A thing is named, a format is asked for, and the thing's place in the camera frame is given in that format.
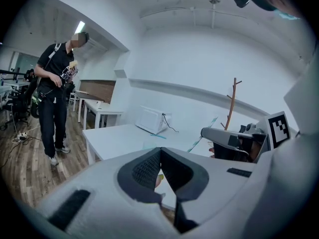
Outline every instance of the wooden coat rack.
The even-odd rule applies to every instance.
[[[235,96],[236,96],[236,85],[241,83],[237,82],[236,78],[234,78],[234,85],[233,85],[233,97],[230,97],[229,95],[227,95],[227,97],[229,97],[231,99],[231,104],[230,104],[230,110],[229,110],[229,115],[227,116],[227,123],[226,126],[224,126],[223,123],[221,123],[221,125],[223,126],[223,128],[225,129],[225,131],[228,129],[229,123],[230,123],[230,119],[231,119],[231,115],[233,113],[234,110],[234,105],[235,105]]]

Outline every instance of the black office chair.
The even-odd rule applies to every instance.
[[[28,106],[31,102],[31,97],[34,90],[36,89],[36,86],[37,80],[34,79],[29,84],[29,87],[26,89],[25,92],[16,90],[12,91],[14,96],[8,96],[12,100],[7,102],[7,104],[4,106],[4,109],[12,112],[12,119],[5,123],[5,128],[7,128],[7,125],[11,122],[17,124],[20,121],[29,125],[29,123],[27,122],[27,118],[30,116],[30,110],[28,109]]]

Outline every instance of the black jeans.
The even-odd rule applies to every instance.
[[[49,157],[54,157],[55,147],[63,147],[66,123],[65,98],[46,97],[39,103],[39,120],[44,145],[44,152]],[[55,124],[55,142],[53,142]]]

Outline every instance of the sneaker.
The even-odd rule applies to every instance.
[[[59,162],[56,160],[55,157],[49,157],[49,160],[50,160],[50,164],[53,166],[56,166],[59,164]]]
[[[62,152],[64,152],[64,153],[69,153],[71,150],[70,150],[70,148],[68,148],[68,147],[62,147],[62,148],[55,148],[55,150],[56,151],[62,151]]]

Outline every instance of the ceiling light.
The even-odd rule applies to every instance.
[[[84,26],[85,26],[85,23],[80,21],[78,27],[75,30],[75,34],[80,33],[82,31],[82,29],[84,28]]]

